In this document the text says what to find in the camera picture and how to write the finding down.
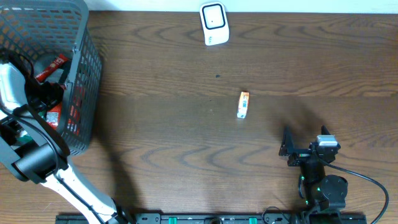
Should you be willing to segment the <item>red snack bag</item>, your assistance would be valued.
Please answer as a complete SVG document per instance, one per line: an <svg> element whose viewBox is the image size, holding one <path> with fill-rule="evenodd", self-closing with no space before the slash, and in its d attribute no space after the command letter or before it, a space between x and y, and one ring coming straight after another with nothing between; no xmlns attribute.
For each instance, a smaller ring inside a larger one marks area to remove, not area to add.
<svg viewBox="0 0 398 224"><path fill-rule="evenodd" d="M60 118L62 114L62 103L54 106L51 110L46 113L46 122L53 128L57 129L60 123Z"/></svg>

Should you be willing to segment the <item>small orange white box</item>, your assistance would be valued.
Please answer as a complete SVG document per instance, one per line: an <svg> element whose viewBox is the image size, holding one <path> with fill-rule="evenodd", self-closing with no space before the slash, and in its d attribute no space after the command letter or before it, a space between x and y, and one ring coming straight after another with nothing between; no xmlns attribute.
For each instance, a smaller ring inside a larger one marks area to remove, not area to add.
<svg viewBox="0 0 398 224"><path fill-rule="evenodd" d="M244 119L248 112L248 105L249 105L249 92L242 91L238 101L238 108L236 116L237 118Z"/></svg>

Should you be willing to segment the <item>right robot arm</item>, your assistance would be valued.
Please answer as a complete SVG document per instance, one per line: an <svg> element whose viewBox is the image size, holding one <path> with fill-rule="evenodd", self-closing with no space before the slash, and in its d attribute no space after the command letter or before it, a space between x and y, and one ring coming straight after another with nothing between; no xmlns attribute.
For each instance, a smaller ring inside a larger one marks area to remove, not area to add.
<svg viewBox="0 0 398 224"><path fill-rule="evenodd" d="M348 182L337 175L327 175L325 166L335 160L341 148L325 126L321 134L307 148L294 146L292 132L284 128L279 156L287 157L289 167L299 167L299 196L307 207L291 214L290 223L342 223L340 209L345 208Z"/></svg>

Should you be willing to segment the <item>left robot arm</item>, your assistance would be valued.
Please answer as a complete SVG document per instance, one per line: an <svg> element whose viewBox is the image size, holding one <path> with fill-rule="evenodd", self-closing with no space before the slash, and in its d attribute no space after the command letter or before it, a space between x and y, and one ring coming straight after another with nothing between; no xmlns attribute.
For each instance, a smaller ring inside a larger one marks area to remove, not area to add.
<svg viewBox="0 0 398 224"><path fill-rule="evenodd" d="M16 122L31 137L14 147L16 131L1 127L1 163L17 179L53 190L79 210L89 223L133 223L108 195L94 187L74 166L66 142L27 101L36 87L18 59L1 61L1 119Z"/></svg>

